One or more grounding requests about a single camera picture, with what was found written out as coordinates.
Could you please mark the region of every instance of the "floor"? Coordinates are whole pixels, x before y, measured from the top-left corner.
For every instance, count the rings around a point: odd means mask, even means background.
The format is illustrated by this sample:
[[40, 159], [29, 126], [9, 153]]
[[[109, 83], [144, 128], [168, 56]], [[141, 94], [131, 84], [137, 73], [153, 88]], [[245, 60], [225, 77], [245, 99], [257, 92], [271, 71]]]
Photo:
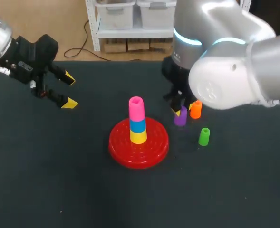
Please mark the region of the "floor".
[[[100, 60], [84, 51], [74, 58], [67, 59], [63, 56], [66, 50], [81, 47], [85, 41], [83, 26], [88, 20], [85, 0], [0, 0], [0, 18], [12, 26], [14, 38], [23, 36], [30, 42], [35, 42], [41, 35], [49, 34], [59, 43], [56, 60]], [[90, 34], [84, 48], [93, 50]], [[96, 54], [111, 60], [128, 61], [162, 60], [170, 53], [147, 51], [123, 54], [96, 52]]]

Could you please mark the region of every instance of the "blue ring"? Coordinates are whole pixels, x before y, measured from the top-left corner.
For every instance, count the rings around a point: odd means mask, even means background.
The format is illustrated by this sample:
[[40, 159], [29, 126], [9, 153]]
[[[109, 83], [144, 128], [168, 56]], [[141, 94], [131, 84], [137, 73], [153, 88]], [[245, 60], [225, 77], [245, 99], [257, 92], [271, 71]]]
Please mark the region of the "blue ring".
[[129, 122], [130, 122], [130, 130], [133, 131], [134, 133], [141, 133], [146, 129], [145, 119], [141, 121], [129, 120]]

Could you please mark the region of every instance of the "white shelf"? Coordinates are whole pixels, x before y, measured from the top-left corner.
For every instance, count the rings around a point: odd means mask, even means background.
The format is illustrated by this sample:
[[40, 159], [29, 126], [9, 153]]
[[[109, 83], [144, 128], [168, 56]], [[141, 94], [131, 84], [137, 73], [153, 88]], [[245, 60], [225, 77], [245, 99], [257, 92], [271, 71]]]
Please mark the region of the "white shelf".
[[169, 38], [173, 37], [174, 29], [143, 29], [141, 13], [138, 7], [134, 8], [134, 26], [128, 30], [105, 30], [103, 22], [97, 20], [98, 38]]

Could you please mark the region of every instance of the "red base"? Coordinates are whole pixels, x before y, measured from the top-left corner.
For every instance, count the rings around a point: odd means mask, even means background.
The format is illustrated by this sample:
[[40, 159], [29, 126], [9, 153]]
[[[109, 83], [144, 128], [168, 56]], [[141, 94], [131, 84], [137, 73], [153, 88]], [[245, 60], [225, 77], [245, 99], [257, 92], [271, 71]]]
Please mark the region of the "red base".
[[167, 155], [169, 140], [166, 129], [156, 120], [146, 118], [147, 140], [143, 144], [130, 141], [129, 119], [119, 122], [111, 131], [109, 150], [121, 165], [133, 169], [155, 166]]

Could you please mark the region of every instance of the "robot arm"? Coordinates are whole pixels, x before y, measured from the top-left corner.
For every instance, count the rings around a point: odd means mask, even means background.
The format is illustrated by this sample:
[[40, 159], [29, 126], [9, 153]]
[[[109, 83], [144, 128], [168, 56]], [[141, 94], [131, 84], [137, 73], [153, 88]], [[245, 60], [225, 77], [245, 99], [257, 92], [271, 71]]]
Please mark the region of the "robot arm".
[[215, 109], [280, 104], [280, 36], [236, 0], [178, 0], [173, 47], [162, 70], [184, 106], [195, 99]]
[[280, 36], [249, 44], [213, 45], [189, 73], [193, 94], [205, 105], [280, 105]]
[[68, 96], [48, 89], [44, 77], [48, 71], [68, 85], [75, 79], [53, 63], [58, 52], [58, 43], [48, 35], [43, 35], [35, 43], [23, 37], [11, 37], [11, 28], [0, 20], [0, 72], [24, 83], [30, 84], [31, 92], [38, 98], [47, 97], [60, 108], [74, 108], [77, 102]]

